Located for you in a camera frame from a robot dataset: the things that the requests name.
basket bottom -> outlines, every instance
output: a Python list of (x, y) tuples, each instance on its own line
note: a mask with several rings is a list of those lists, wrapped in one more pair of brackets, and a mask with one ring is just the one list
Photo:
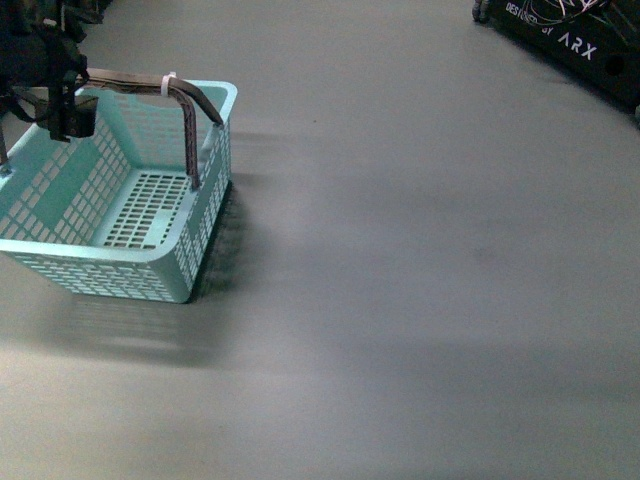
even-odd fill
[(92, 243), (129, 249), (160, 246), (189, 187), (190, 179), (184, 173), (132, 171)]

white zip tie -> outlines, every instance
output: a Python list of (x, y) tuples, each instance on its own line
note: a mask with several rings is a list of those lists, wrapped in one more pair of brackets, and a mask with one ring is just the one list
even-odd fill
[(160, 95), (163, 97), (169, 96), (169, 80), (171, 77), (176, 78), (176, 72), (171, 72), (169, 75), (162, 77), (162, 85), (160, 86)]

wire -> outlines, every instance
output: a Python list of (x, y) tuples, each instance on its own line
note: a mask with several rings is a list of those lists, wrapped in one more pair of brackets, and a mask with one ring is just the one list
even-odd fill
[(522, 18), (532, 25), (552, 27), (575, 20), (610, 0), (525, 0)]

basket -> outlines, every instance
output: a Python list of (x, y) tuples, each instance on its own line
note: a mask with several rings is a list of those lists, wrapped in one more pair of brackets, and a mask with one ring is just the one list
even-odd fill
[(100, 99), (93, 137), (54, 142), (32, 126), (9, 152), (0, 251), (74, 293), (186, 302), (230, 183), (237, 94), (191, 84), (224, 120), (196, 109), (200, 188), (185, 173), (179, 106), (87, 89)]

gray floor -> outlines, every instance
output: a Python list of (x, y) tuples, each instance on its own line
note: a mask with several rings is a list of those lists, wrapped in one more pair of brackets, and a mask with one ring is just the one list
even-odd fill
[(639, 133), (470, 8), (114, 0), (92, 66), (238, 86), (235, 188), (190, 305), (0, 258), (0, 478), (639, 478)]

